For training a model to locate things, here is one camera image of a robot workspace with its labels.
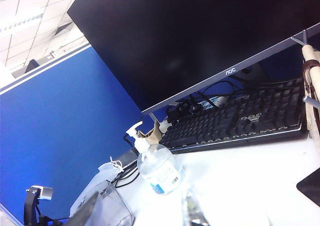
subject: black mechanical keyboard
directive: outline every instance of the black mechanical keyboard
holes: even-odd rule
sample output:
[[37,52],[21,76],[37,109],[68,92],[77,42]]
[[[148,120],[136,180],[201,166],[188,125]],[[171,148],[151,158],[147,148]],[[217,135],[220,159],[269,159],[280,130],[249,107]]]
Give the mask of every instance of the black mechanical keyboard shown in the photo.
[[160,144],[180,154],[303,139],[303,95],[302,78],[258,87],[220,108],[185,115],[168,128]]

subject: white desk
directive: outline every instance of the white desk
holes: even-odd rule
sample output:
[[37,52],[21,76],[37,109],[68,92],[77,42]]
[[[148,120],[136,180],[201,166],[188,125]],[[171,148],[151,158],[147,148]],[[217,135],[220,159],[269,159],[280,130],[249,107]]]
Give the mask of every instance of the white desk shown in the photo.
[[[253,226],[266,217],[272,226],[317,226],[320,207],[296,184],[320,168],[318,155],[312,139],[305,139],[184,153],[177,159],[211,226]],[[136,216],[135,226],[182,225],[180,188],[157,195],[139,176],[119,192]]]

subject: pump dispenser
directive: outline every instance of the pump dispenser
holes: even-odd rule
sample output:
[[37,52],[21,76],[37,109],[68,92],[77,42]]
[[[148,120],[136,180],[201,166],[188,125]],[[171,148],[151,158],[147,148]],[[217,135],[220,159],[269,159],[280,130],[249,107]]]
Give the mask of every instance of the pump dispenser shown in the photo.
[[161,144],[150,145],[146,138],[138,137],[136,127],[142,123],[140,121],[126,131],[135,139],[139,173],[157,194],[167,195],[181,184],[185,171],[168,148]]

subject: blue partition wall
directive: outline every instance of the blue partition wall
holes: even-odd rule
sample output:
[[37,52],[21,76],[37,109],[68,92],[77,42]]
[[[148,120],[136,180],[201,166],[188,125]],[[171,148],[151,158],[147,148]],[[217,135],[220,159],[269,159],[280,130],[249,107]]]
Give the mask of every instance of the blue partition wall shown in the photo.
[[129,149],[122,137],[140,115],[92,47],[4,93],[0,202],[22,222],[26,188],[48,186],[41,212],[69,216],[97,167]]

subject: white cable tie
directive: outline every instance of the white cable tie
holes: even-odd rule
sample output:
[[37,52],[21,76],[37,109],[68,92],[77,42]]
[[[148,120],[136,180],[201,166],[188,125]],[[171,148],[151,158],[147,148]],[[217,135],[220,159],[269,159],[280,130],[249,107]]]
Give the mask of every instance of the white cable tie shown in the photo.
[[121,162],[120,160],[115,160],[115,161],[113,161],[113,160],[112,160],[112,157],[110,156],[110,162],[111,162],[111,164],[112,164],[114,167],[119,168],[119,169],[121,170],[121,172],[124,171],[124,169],[123,169],[123,167],[122,167],[122,162]]

